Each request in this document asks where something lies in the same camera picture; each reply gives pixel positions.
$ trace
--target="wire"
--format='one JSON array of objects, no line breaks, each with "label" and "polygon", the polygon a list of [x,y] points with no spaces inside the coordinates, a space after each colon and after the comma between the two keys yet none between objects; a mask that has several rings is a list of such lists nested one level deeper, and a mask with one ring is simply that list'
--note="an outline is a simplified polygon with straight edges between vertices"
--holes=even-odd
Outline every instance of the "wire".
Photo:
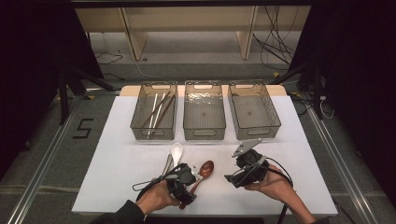
[{"label": "wire", "polygon": [[104,76],[113,76],[113,77],[117,77],[119,80],[122,80],[122,81],[124,81],[124,80],[125,80],[125,78],[123,78],[123,77],[119,77],[119,76],[117,76],[117,75],[114,75],[114,74],[112,74],[112,73],[104,73],[103,75],[104,75]]},{"label": "wire", "polygon": [[110,62],[108,62],[108,63],[99,63],[99,64],[110,64],[110,63],[114,63],[114,62],[116,62],[116,61],[118,61],[118,60],[120,60],[120,59],[122,58],[122,55],[120,55],[120,54],[112,54],[112,53],[101,53],[101,54],[99,54],[98,56],[96,56],[96,58],[99,58],[99,57],[101,57],[102,55],[105,55],[105,54],[108,54],[108,55],[111,55],[111,56],[116,56],[116,57],[119,57],[119,58],[117,58],[117,59],[115,59],[115,60],[113,60],[113,61],[110,61]]},{"label": "wire", "polygon": [[283,71],[287,71],[287,70],[289,70],[289,69],[287,69],[287,68],[276,68],[276,67],[272,67],[272,66],[270,66],[270,65],[268,65],[268,64],[265,64],[265,62],[262,60],[262,64],[265,66],[265,67],[267,67],[267,68],[271,68],[271,69],[275,69],[275,70],[283,70]]},{"label": "wire", "polygon": [[346,217],[349,219],[349,221],[353,224],[356,224],[356,222],[353,220],[353,218],[347,213],[347,211],[338,203],[333,197],[332,201],[334,204],[346,215]]},{"label": "wire", "polygon": [[139,71],[140,75],[142,75],[142,77],[154,77],[154,78],[158,78],[158,79],[160,79],[160,80],[174,81],[174,80],[166,79],[166,78],[163,78],[163,77],[156,77],[156,76],[146,75],[146,74],[144,74],[144,73],[140,70],[139,64],[136,62],[136,60],[133,60],[133,61],[134,61],[134,64],[136,64],[137,70]]},{"label": "wire", "polygon": [[331,115],[330,117],[327,117],[327,116],[326,116],[326,113],[323,111],[323,108],[322,108],[323,102],[324,102],[324,100],[321,100],[321,101],[320,101],[320,110],[321,110],[323,116],[324,116],[326,119],[332,119],[332,117],[334,117],[334,110],[332,111],[332,115]]},{"label": "wire", "polygon": [[288,46],[284,43],[284,40],[285,40],[286,37],[289,35],[289,33],[290,33],[292,27],[294,26],[294,23],[295,23],[295,21],[296,21],[297,14],[298,14],[298,7],[296,8],[296,12],[295,12],[295,14],[294,14],[293,22],[291,23],[291,26],[290,26],[290,28],[289,28],[287,34],[286,34],[283,38],[280,37],[279,28],[278,28],[278,16],[279,16],[280,7],[279,7],[279,6],[276,6],[276,7],[275,7],[275,9],[274,9],[274,11],[273,11],[272,17],[270,16],[270,13],[268,12],[267,7],[264,7],[264,9],[265,9],[265,12],[267,13],[268,19],[269,19],[270,22],[271,22],[270,34],[267,36],[267,38],[266,38],[266,40],[264,41],[264,43],[266,43],[266,42],[268,41],[269,37],[272,36],[273,39],[276,40],[276,41],[278,42],[279,49],[281,49],[280,52],[282,53],[282,56],[284,57],[284,59],[286,60],[286,56],[284,55],[284,52],[288,53],[289,56],[292,58],[292,55],[291,55],[291,54],[293,54],[293,52],[290,52],[290,51],[294,51],[294,49],[288,47]]},{"label": "wire", "polygon": [[[266,170],[282,176],[293,187],[293,181],[291,180],[291,177],[290,177],[288,171],[276,160],[268,158],[268,157],[266,159],[270,160],[270,161],[274,161],[286,173],[287,176],[285,176],[284,174],[280,173],[279,171],[273,170],[271,168],[266,168]],[[277,220],[277,224],[281,224],[283,222],[283,218],[285,217],[287,211],[288,211],[288,206],[284,204],[283,208],[282,208],[282,212],[280,213],[279,219]]]},{"label": "wire", "polygon": [[299,103],[304,107],[304,111],[301,113],[297,113],[298,117],[306,114],[306,112],[308,111],[308,109],[311,107],[311,105],[313,105],[313,100],[305,100],[302,99],[300,97],[298,97],[296,94],[292,93],[292,92],[288,92],[288,96],[290,96],[290,99],[294,102],[294,103]]},{"label": "wire", "polygon": [[271,54],[273,54],[274,56],[276,56],[280,61],[282,61],[282,62],[284,62],[284,63],[287,63],[287,64],[290,64],[288,61],[286,61],[286,59],[282,59],[280,56],[278,56],[277,54],[275,54],[273,51],[271,51],[270,49],[268,49],[268,48],[266,47],[266,46],[270,46],[270,45],[268,45],[268,44],[265,43],[265,42],[260,41],[260,39],[257,38],[254,34],[253,34],[253,37],[256,39],[256,41],[259,43],[259,45],[262,46],[262,50],[265,49],[265,50],[267,50],[268,52],[270,52]]}]

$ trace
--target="black cable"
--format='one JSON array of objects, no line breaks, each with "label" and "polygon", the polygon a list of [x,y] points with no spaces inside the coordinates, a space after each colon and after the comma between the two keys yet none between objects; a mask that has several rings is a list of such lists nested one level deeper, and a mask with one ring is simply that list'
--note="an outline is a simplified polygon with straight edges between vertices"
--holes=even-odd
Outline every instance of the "black cable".
[{"label": "black cable", "polygon": [[282,62],[284,62],[284,63],[287,63],[287,64],[290,64],[288,61],[286,61],[285,59],[282,59],[280,56],[278,56],[278,55],[275,54],[273,51],[271,51],[270,49],[268,49],[268,48],[265,46],[265,45],[268,45],[268,44],[266,44],[266,43],[260,41],[260,39],[257,38],[254,34],[253,34],[253,37],[256,39],[256,41],[259,43],[259,45],[262,47],[262,50],[265,49],[265,50],[267,50],[268,52],[270,52],[271,54],[273,54],[274,56],[276,56],[280,61],[282,61]]},{"label": "black cable", "polygon": [[271,68],[271,69],[275,69],[275,70],[282,70],[282,71],[288,71],[289,69],[287,68],[276,68],[276,67],[272,67],[268,64],[265,64],[265,62],[262,60],[262,64],[267,67],[267,68]]},{"label": "black cable", "polygon": [[120,55],[120,54],[112,54],[112,53],[101,53],[101,54],[99,54],[98,56],[96,56],[96,58],[99,58],[99,57],[101,57],[102,55],[105,55],[105,54],[108,54],[108,55],[111,55],[111,56],[116,56],[116,57],[119,57],[118,59],[115,59],[115,60],[113,60],[113,61],[110,61],[110,62],[108,62],[108,63],[99,63],[99,64],[110,64],[110,63],[114,63],[114,62],[116,62],[116,61],[118,61],[118,60],[120,60],[121,58],[122,58],[122,55]]},{"label": "black cable", "polygon": [[287,92],[287,95],[290,97],[290,99],[294,102],[294,103],[299,103],[304,107],[303,112],[301,113],[297,113],[298,117],[306,114],[306,112],[308,111],[308,109],[314,104],[313,100],[306,100],[303,98],[298,97],[296,94],[292,93],[292,92]]},{"label": "black cable", "polygon": [[292,25],[291,25],[291,27],[289,28],[288,33],[286,34],[286,36],[285,36],[284,38],[281,38],[281,37],[280,37],[279,30],[278,30],[278,22],[277,22],[277,19],[278,19],[278,15],[279,15],[279,7],[276,7],[276,8],[275,8],[275,11],[273,12],[273,18],[271,18],[270,14],[269,14],[269,12],[268,12],[267,7],[264,7],[264,9],[265,9],[265,12],[267,13],[268,19],[269,19],[270,22],[271,22],[271,31],[270,31],[270,34],[267,36],[267,38],[266,38],[266,40],[265,40],[265,43],[267,42],[267,40],[269,39],[269,37],[272,36],[272,37],[278,42],[279,48],[281,49],[280,52],[282,53],[282,56],[284,56],[284,59],[286,60],[286,57],[285,57],[285,55],[284,55],[284,52],[287,52],[287,53],[289,54],[289,56],[292,58],[292,55],[291,55],[292,53],[290,53],[289,50],[294,51],[294,49],[288,47],[288,46],[283,42],[283,40],[286,38],[286,36],[289,35],[290,30],[291,30],[292,26],[293,26],[294,23],[295,23],[295,20],[296,20],[296,18],[297,18],[298,8],[297,8],[297,10],[296,10],[296,13],[295,13],[295,16],[294,16]]},{"label": "black cable", "polygon": [[[273,170],[271,168],[265,168],[265,169],[267,171],[270,171],[270,172],[273,172],[273,173],[275,173],[277,175],[282,176],[283,178],[285,178],[289,182],[291,187],[293,187],[293,181],[291,180],[291,177],[290,177],[288,171],[286,171],[286,169],[279,162],[277,162],[276,160],[268,158],[268,157],[266,159],[270,160],[270,161],[274,161],[280,168],[282,168],[283,171],[285,171],[287,176],[285,176],[284,174],[280,173],[279,171]],[[283,218],[285,217],[287,211],[288,211],[288,206],[284,204],[283,208],[282,208],[282,211],[281,211],[281,213],[279,215],[279,219],[277,220],[277,224],[281,224],[283,222]]]},{"label": "black cable", "polygon": [[113,77],[116,77],[116,78],[118,78],[119,80],[122,80],[122,81],[125,80],[125,78],[119,77],[119,76],[114,75],[114,74],[112,74],[112,73],[104,73],[103,75],[104,75],[104,76],[113,76]]},{"label": "black cable", "polygon": [[[173,169],[171,169],[170,171],[166,172],[166,174],[164,175],[160,175],[158,176],[156,179],[153,179],[151,181],[146,181],[146,182],[142,182],[142,183],[137,183],[132,185],[132,189],[134,191],[139,191],[140,193],[137,195],[136,201],[139,201],[139,199],[143,196],[143,194],[145,194],[149,189],[151,189],[154,185],[160,183],[161,181],[165,180],[166,177],[168,177],[170,174],[172,174],[176,169],[180,168],[184,163],[181,163],[179,165],[177,165],[176,167],[174,167]],[[142,184],[146,184],[148,183],[144,188],[142,189],[136,189],[136,186],[142,185]]]},{"label": "black cable", "polygon": [[340,205],[340,203],[338,203],[333,197],[332,197],[332,201],[334,202],[334,204],[346,215],[346,217],[349,219],[349,221],[352,224],[356,224],[356,222],[353,220],[353,218],[347,213],[347,211]]}]

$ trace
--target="clear plastic bin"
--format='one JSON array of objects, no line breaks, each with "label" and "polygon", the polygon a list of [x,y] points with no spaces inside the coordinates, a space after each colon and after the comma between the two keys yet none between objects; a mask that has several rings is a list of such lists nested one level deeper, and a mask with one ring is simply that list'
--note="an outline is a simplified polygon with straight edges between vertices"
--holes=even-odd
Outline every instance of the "clear plastic bin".
[{"label": "clear plastic bin", "polygon": [[220,81],[186,81],[183,120],[185,139],[222,140],[225,127]]},{"label": "clear plastic bin", "polygon": [[274,138],[281,123],[263,80],[229,84],[229,101],[236,138]]},{"label": "clear plastic bin", "polygon": [[137,98],[131,129],[137,140],[173,140],[177,82],[144,82]]}]

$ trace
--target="utensil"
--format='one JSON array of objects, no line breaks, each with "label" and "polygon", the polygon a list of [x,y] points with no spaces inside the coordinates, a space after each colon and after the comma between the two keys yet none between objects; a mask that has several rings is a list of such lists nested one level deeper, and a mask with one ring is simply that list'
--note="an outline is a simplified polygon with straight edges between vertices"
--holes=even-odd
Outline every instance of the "utensil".
[{"label": "utensil", "polygon": [[172,102],[174,101],[174,99],[176,99],[175,95],[173,95],[171,97],[171,100],[169,101],[169,103],[166,105],[165,110],[163,111],[163,113],[161,114],[160,118],[158,119],[158,122],[155,123],[154,128],[157,128],[158,125],[160,124],[161,120],[163,120],[163,117],[166,114],[166,111],[168,110],[169,106],[172,104]]},{"label": "utensil", "polygon": [[[201,169],[199,170],[199,175],[202,178],[198,179],[197,182],[195,182],[194,186],[192,186],[192,189],[190,190],[191,194],[195,192],[201,181],[208,179],[212,175],[214,169],[215,169],[215,163],[213,163],[213,161],[206,161],[204,164],[202,164]],[[186,204],[182,203],[178,208],[183,210],[185,207]]]},{"label": "utensil", "polygon": [[[154,110],[155,110],[155,105],[157,104],[157,97],[158,97],[158,93],[155,93],[155,98],[154,98],[154,105],[152,105],[152,112],[151,113],[153,113],[154,112]],[[151,119],[150,119],[150,122],[149,122],[149,128],[151,128],[151,124],[152,124],[152,119],[153,119],[154,117],[153,116],[151,116]]]},{"label": "utensil", "polygon": [[172,154],[169,153],[168,159],[166,160],[165,167],[163,168],[162,175],[165,175],[169,171],[169,168],[172,167],[172,165],[173,165],[173,158],[172,158]]},{"label": "utensil", "polygon": [[171,154],[174,161],[174,168],[178,166],[181,155],[183,155],[183,146],[180,143],[174,143],[171,147]]},{"label": "utensil", "polygon": [[161,109],[163,108],[163,101],[164,101],[164,99],[165,99],[165,93],[163,94],[163,99],[161,100],[160,108],[159,108],[159,110],[157,111],[157,117],[155,118],[153,127],[157,126],[158,116],[160,116]]},{"label": "utensil", "polygon": [[163,99],[160,101],[160,103],[158,105],[155,106],[155,108],[152,110],[151,114],[149,114],[148,118],[145,120],[145,122],[143,122],[142,124],[142,128],[145,126],[145,124],[151,119],[151,117],[155,114],[155,112],[157,112],[157,110],[160,108],[160,106],[163,104],[163,102],[165,101],[166,97],[169,95],[169,93],[171,93],[170,91],[168,93],[166,93],[165,95],[163,95]]}]

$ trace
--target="metal spoon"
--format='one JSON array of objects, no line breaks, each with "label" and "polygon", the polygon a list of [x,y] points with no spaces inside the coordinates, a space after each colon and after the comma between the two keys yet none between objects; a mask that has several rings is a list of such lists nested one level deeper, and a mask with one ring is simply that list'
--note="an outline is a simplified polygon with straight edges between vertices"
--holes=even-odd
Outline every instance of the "metal spoon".
[{"label": "metal spoon", "polygon": [[[199,179],[197,182],[195,182],[194,186],[192,186],[192,189],[190,190],[191,194],[195,192],[201,181],[208,179],[212,175],[214,169],[215,169],[215,163],[213,163],[213,161],[206,161],[204,164],[202,164],[201,169],[199,170],[199,175],[202,178]],[[185,207],[186,204],[182,203],[178,208],[183,210]]]},{"label": "metal spoon", "polygon": [[171,154],[174,162],[174,168],[178,166],[181,155],[183,155],[183,146],[180,143],[174,143],[171,147]]}]

